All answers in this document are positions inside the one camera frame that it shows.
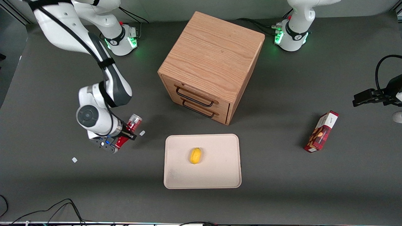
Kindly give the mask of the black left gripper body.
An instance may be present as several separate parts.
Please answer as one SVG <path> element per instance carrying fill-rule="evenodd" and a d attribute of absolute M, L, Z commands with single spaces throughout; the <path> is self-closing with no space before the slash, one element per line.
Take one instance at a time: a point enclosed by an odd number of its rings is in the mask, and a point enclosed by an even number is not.
<path fill-rule="evenodd" d="M 402 106 L 401 101 L 401 89 L 402 89 L 402 75 L 398 75 L 391 79 L 387 86 L 383 89 L 379 87 L 380 92 L 379 103 L 383 103 L 384 106 L 394 105 L 397 107 Z"/>

